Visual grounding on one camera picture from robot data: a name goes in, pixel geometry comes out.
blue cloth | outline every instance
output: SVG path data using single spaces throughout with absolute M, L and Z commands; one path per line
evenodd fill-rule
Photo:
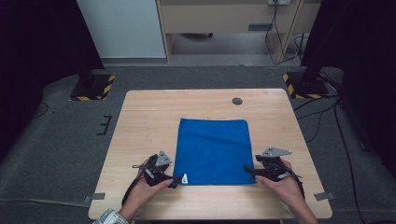
M 186 174 L 187 185 L 254 184 L 244 165 L 253 167 L 245 120 L 180 121 L 174 176 Z

